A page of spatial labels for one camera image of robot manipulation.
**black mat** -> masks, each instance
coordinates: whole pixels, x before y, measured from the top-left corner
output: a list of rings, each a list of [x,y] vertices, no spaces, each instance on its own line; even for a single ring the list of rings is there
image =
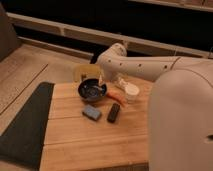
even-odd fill
[[[0,159],[38,169],[54,84],[39,84],[0,137]]]

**sponge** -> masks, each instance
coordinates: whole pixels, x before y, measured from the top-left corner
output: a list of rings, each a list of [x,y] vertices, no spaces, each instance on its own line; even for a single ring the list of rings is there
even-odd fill
[[[91,105],[86,105],[82,113],[83,115],[95,121],[101,117],[101,112]]]

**dark bowl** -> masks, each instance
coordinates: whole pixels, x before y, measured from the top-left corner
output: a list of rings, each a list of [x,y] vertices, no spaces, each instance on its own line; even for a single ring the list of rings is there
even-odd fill
[[[78,93],[81,98],[87,102],[96,102],[101,100],[107,92],[106,84],[98,85],[98,79],[92,78],[83,81],[78,87]]]

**wood grain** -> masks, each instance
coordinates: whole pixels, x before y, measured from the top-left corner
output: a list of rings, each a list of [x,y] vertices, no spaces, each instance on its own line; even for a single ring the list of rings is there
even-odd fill
[[[146,136],[80,141],[45,146],[41,171],[90,170],[148,162]]]
[[[82,115],[87,103],[78,95],[80,83],[55,85],[40,170],[148,170],[147,104],[152,83],[126,80],[141,91],[135,103],[121,107],[114,124],[106,121],[114,100],[105,97],[93,104],[102,112],[95,122]],[[107,88],[124,95],[112,83]]]

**white cup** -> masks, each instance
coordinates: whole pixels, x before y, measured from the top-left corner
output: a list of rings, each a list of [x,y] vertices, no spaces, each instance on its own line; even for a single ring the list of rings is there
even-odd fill
[[[139,92],[140,92],[140,89],[132,84],[132,83],[128,83],[126,86],[125,86],[125,96],[126,96],[126,100],[127,100],[127,103],[134,103],[134,101],[136,100]]]

